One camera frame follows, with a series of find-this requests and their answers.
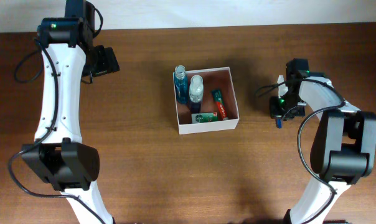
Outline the blue disposable razor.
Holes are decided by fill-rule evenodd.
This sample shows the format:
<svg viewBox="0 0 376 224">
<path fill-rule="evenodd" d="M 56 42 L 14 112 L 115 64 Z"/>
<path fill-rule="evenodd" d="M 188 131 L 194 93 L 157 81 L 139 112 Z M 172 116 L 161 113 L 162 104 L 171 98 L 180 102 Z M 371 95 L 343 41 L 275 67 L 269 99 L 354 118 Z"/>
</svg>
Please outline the blue disposable razor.
<svg viewBox="0 0 376 224">
<path fill-rule="evenodd" d="M 281 129 L 283 127 L 283 122 L 281 119 L 276 119 L 276 127 Z"/>
</svg>

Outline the green toothpaste tube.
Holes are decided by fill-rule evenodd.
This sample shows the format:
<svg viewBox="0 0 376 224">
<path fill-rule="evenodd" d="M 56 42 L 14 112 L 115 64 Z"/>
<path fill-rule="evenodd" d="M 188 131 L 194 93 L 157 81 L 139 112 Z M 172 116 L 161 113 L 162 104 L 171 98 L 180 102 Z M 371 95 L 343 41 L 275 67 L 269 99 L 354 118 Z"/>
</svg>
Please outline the green toothpaste tube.
<svg viewBox="0 0 376 224">
<path fill-rule="evenodd" d="M 211 91 L 212 97 L 215 101 L 215 104 L 218 109 L 219 117 L 222 121 L 228 120 L 229 117 L 227 116 L 227 110 L 224 105 L 222 92 L 220 89 L 212 90 Z"/>
</svg>

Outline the white cardboard box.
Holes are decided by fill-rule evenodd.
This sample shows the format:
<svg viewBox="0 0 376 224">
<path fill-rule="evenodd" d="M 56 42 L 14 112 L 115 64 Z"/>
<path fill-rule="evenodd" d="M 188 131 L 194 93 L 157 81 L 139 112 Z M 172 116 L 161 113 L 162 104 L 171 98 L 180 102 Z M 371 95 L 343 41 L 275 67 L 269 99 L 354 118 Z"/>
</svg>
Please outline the white cardboard box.
<svg viewBox="0 0 376 224">
<path fill-rule="evenodd" d="M 191 112 L 189 106 L 189 86 L 190 80 L 194 75 L 200 75 L 203 78 L 204 95 L 202 106 L 199 113 L 217 112 L 218 121 L 209 123 L 192 124 Z M 210 131 L 221 131 L 236 128 L 239 121 L 238 105 L 233 87 L 231 71 L 228 67 L 211 68 L 204 70 L 186 70 L 188 81 L 187 103 L 180 104 L 176 100 L 176 91 L 174 87 L 177 125 L 180 134 L 204 133 Z M 218 109 L 212 97 L 211 91 L 220 89 L 223 96 L 224 105 L 227 110 L 228 120 L 222 121 L 219 117 Z"/>
</svg>

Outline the green white soap box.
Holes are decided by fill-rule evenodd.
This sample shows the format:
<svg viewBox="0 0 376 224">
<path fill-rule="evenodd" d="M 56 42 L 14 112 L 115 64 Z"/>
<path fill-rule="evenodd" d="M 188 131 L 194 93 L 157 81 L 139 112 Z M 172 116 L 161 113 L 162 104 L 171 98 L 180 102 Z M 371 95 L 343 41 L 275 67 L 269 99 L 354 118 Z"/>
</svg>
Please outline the green white soap box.
<svg viewBox="0 0 376 224">
<path fill-rule="evenodd" d="M 191 120 L 192 120 L 192 124 L 214 122 L 214 121 L 218 121 L 218 114 L 217 112 L 192 113 Z"/>
</svg>

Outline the blue mouthwash bottle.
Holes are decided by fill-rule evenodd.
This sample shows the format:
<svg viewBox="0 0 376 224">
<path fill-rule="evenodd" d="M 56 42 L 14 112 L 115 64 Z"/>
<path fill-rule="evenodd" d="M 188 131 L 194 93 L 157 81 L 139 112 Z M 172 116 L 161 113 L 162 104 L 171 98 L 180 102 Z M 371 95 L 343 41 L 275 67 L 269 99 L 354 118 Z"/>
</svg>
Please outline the blue mouthwash bottle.
<svg viewBox="0 0 376 224">
<path fill-rule="evenodd" d="M 187 103 L 188 81 L 186 70 L 183 65 L 178 65 L 174 70 L 174 87 L 176 91 L 176 100 L 185 105 Z"/>
</svg>

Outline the clear hand sanitizer bottle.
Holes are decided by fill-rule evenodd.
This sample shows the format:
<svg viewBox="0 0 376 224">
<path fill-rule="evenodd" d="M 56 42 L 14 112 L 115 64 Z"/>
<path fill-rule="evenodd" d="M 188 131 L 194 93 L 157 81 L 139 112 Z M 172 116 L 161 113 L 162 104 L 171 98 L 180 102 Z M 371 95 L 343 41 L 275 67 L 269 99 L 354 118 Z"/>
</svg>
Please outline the clear hand sanitizer bottle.
<svg viewBox="0 0 376 224">
<path fill-rule="evenodd" d="M 199 113 L 204 95 L 203 78 L 200 75 L 194 75 L 190 80 L 189 86 L 189 106 L 191 113 Z"/>
</svg>

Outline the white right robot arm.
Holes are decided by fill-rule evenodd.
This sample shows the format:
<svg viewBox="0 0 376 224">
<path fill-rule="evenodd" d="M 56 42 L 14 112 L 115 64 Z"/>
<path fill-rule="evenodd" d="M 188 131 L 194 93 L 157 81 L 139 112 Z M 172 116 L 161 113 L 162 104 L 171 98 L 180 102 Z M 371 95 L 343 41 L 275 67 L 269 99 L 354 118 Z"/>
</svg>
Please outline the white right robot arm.
<svg viewBox="0 0 376 224">
<path fill-rule="evenodd" d="M 297 135 L 299 158 L 311 179 L 283 223 L 324 223 L 337 199 L 374 168 L 376 114 L 350 104 L 306 59 L 286 64 L 286 74 L 270 86 L 270 116 L 282 122 L 302 116 Z"/>
</svg>

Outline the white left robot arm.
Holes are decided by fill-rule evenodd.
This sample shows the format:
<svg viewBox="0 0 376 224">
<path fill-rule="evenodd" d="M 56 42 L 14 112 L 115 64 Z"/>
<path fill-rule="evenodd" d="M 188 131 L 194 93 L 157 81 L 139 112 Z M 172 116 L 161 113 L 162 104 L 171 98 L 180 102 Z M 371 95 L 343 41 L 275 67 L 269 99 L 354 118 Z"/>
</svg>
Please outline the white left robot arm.
<svg viewBox="0 0 376 224">
<path fill-rule="evenodd" d="M 35 43 L 43 58 L 44 91 L 33 144 L 13 158 L 22 160 L 65 198 L 80 223 L 114 223 L 98 189 L 100 157 L 82 143 L 80 85 L 89 78 L 119 71 L 112 48 L 95 46 L 99 10 L 88 1 L 67 1 L 63 17 L 48 17 L 37 28 Z"/>
</svg>

